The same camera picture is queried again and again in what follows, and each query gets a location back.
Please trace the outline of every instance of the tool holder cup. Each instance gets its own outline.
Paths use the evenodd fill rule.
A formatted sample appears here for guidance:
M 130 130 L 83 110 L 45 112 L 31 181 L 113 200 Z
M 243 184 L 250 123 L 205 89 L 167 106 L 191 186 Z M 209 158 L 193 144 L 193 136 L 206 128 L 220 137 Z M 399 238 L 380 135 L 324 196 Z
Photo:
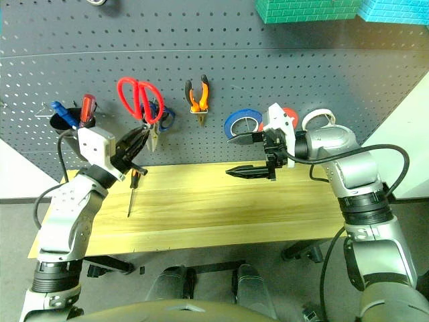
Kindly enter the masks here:
M 80 119 L 80 110 L 79 108 L 67 109 L 70 114 L 77 120 Z M 49 124 L 54 128 L 57 134 L 61 134 L 64 131 L 71 129 L 71 126 L 67 124 L 57 113 L 55 113 L 49 120 Z M 89 122 L 87 127 L 95 126 L 95 117 Z M 64 136 L 63 140 L 67 142 L 67 144 L 72 148 L 74 153 L 82 160 L 87 161 L 86 158 L 82 154 L 80 154 L 79 150 L 79 141 L 74 136 Z

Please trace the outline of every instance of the wooden board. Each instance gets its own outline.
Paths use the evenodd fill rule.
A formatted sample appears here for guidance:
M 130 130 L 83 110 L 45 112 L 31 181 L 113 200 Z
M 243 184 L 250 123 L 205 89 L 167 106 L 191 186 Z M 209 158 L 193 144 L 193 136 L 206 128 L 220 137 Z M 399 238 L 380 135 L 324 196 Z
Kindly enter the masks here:
M 338 201 L 329 184 L 309 179 L 308 166 L 278 169 L 276 181 L 225 174 L 235 166 L 264 163 L 147 167 L 127 218 L 130 172 L 109 190 L 86 254 L 332 237 L 343 224 Z M 75 174 L 69 171 L 70 178 Z M 324 177 L 320 167 L 314 175 Z M 37 256 L 37 247 L 38 238 L 29 258 Z

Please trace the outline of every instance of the orange pliers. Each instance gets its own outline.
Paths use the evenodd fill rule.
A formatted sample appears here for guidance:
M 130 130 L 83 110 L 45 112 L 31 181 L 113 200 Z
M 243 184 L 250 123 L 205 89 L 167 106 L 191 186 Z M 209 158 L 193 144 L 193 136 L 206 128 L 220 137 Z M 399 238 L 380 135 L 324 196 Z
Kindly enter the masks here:
M 204 125 L 204 119 L 208 112 L 208 80 L 206 75 L 201 75 L 202 94 L 200 102 L 197 103 L 194 98 L 194 89 L 190 80 L 185 82 L 185 97 L 190 104 L 190 112 L 197 114 L 198 123 Z

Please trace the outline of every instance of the teal box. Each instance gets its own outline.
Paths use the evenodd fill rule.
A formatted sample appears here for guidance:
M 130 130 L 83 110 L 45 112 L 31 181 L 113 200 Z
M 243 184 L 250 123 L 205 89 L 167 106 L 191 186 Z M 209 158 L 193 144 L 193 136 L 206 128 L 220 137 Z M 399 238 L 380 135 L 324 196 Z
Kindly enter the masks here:
M 297 21 L 353 19 L 363 1 L 364 0 L 256 0 L 255 6 L 264 23 L 288 23 Z
M 304 14 L 304 9 L 295 9 L 294 10 L 294 15 L 303 15 Z

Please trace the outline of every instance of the tape roll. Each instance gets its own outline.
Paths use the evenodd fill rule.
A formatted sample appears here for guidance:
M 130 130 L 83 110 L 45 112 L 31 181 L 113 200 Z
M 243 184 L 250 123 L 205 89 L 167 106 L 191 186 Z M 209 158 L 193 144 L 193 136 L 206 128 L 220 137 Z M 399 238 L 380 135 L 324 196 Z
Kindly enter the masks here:
M 294 126 L 294 129 L 296 129 L 296 127 L 298 126 L 298 120 L 299 120 L 298 114 L 293 109 L 290 109 L 289 107 L 283 107 L 283 110 L 286 112 L 286 114 L 288 114 L 288 117 L 292 119 L 292 125 Z M 263 129 L 263 123 L 259 125 L 258 131 L 262 131 L 262 129 Z
M 255 132 L 259 128 L 259 124 L 262 122 L 262 114 L 254 109 L 240 109 L 228 116 L 225 124 L 223 125 L 223 129 L 228 140 L 237 135 L 233 132 L 233 126 L 242 119 L 253 120 L 256 123 L 256 126 L 252 132 Z
M 307 114 L 305 118 L 302 119 L 302 130 L 306 131 L 308 122 L 311 119 L 314 119 L 316 116 L 320 115 L 326 116 L 326 118 L 328 119 L 328 124 L 335 124 L 335 115 L 330 109 L 315 109 L 314 111 L 309 112 L 309 114 Z

